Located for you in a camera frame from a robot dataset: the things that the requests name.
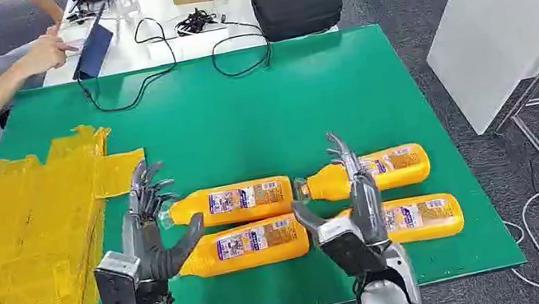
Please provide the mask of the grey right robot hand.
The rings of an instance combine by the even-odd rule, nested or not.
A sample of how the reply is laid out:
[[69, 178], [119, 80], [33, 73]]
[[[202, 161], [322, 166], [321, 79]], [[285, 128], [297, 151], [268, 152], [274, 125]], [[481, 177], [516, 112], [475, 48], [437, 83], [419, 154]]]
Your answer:
[[349, 183], [350, 216], [327, 221], [311, 212], [304, 202], [293, 201], [295, 218], [312, 234], [319, 249], [334, 260], [386, 245], [390, 239], [375, 180], [337, 134], [330, 131], [326, 139], [334, 144], [327, 150], [334, 157], [332, 162], [344, 168]]

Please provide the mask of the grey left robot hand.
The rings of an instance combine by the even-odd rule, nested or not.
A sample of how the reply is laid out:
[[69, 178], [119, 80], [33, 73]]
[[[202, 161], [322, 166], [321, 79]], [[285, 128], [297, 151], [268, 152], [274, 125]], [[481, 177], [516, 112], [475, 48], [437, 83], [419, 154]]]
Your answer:
[[204, 234], [204, 214], [198, 212], [190, 217], [185, 234], [176, 244], [163, 246], [157, 218], [162, 205], [175, 194], [161, 192], [172, 179], [151, 182], [161, 167], [161, 162], [149, 166], [143, 158], [135, 165], [129, 184], [128, 210], [122, 221], [123, 253], [140, 260], [142, 281], [174, 278]]

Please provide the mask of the person's right hand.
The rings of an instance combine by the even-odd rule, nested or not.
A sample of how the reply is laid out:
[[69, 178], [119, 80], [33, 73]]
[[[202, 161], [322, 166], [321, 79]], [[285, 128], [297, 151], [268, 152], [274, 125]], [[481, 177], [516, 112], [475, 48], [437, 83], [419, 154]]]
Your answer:
[[67, 61], [68, 53], [76, 53], [79, 48], [59, 37], [60, 25], [50, 26], [45, 34], [37, 38], [27, 54], [15, 63], [15, 68], [23, 78], [61, 68]]

